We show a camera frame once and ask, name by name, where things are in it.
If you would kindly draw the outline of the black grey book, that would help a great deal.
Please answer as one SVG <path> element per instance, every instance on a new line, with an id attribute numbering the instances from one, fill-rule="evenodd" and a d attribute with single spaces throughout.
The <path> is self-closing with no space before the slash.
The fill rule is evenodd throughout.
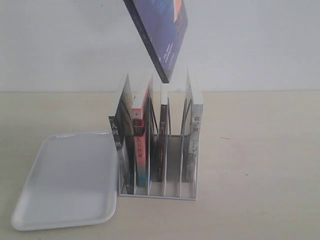
<path id="1" fill-rule="evenodd" d="M 135 143 L 132 125 L 133 98 L 129 75 L 123 74 L 116 92 L 112 115 L 108 117 L 115 148 L 118 155 L 119 170 L 128 194 L 134 193 L 135 183 Z"/>

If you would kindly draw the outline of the blue moon cover book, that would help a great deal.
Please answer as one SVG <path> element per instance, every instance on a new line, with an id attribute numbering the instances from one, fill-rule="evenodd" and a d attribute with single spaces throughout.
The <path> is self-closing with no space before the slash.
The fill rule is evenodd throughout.
<path id="1" fill-rule="evenodd" d="M 125 0 L 124 4 L 161 79 L 168 84 L 188 27 L 183 0 Z"/>

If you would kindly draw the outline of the dark brown spine book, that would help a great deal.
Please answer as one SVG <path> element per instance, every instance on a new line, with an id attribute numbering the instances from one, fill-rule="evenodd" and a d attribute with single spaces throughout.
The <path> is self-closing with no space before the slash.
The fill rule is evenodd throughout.
<path id="1" fill-rule="evenodd" d="M 163 171 L 166 157 L 166 141 L 168 129 L 168 89 L 168 83 L 163 83 L 161 85 L 159 128 L 154 156 L 154 180 L 157 183 L 162 182 L 164 176 Z"/>

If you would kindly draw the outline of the red teal spine book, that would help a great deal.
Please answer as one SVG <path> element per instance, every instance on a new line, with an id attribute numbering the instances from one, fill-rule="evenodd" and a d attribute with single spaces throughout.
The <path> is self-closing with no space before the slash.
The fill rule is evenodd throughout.
<path id="1" fill-rule="evenodd" d="M 147 186 L 147 133 L 146 124 L 148 116 L 148 103 L 153 85 L 153 75 L 147 71 L 140 83 L 139 89 L 133 100 L 132 125 L 135 143 L 136 169 L 138 187 Z"/>

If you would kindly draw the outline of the white cat cover book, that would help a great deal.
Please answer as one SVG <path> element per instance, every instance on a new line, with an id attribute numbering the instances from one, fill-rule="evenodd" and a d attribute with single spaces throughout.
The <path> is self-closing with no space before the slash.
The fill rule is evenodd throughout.
<path id="1" fill-rule="evenodd" d="M 187 137 L 187 160 L 185 181 L 195 180 L 196 165 L 199 155 L 200 131 L 204 101 L 195 71 L 187 70 L 186 82 L 186 120 L 184 133 Z"/>

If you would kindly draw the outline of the white plastic tray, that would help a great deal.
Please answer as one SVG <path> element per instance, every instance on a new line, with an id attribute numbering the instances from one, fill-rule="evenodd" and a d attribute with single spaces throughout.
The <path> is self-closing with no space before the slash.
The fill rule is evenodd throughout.
<path id="1" fill-rule="evenodd" d="M 116 211 L 118 160 L 110 132 L 46 138 L 11 216 L 18 231 L 101 224 Z"/>

